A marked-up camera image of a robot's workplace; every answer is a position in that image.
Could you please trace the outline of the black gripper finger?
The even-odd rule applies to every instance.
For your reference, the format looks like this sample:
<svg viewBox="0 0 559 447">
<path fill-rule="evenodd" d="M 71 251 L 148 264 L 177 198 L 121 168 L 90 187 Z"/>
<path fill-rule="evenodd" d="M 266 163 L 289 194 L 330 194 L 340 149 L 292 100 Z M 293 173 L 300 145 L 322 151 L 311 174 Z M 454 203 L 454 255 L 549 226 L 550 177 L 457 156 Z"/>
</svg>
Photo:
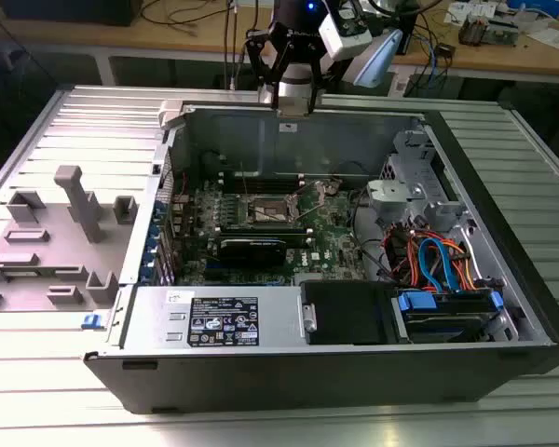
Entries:
<svg viewBox="0 0 559 447">
<path fill-rule="evenodd" d="M 310 93 L 308 95 L 307 113 L 314 112 L 317 99 L 327 82 L 327 67 L 324 62 L 327 50 L 324 44 L 309 44 L 307 48 L 307 68 L 310 70 L 309 84 Z"/>
<path fill-rule="evenodd" d="M 291 62 L 291 37 L 286 27 L 271 27 L 268 30 L 250 30 L 246 34 L 246 50 L 255 77 L 260 87 L 271 92 L 271 108 L 279 105 L 280 80 Z M 267 65 L 261 56 L 265 45 L 270 43 L 276 50 L 272 66 Z"/>
</svg>

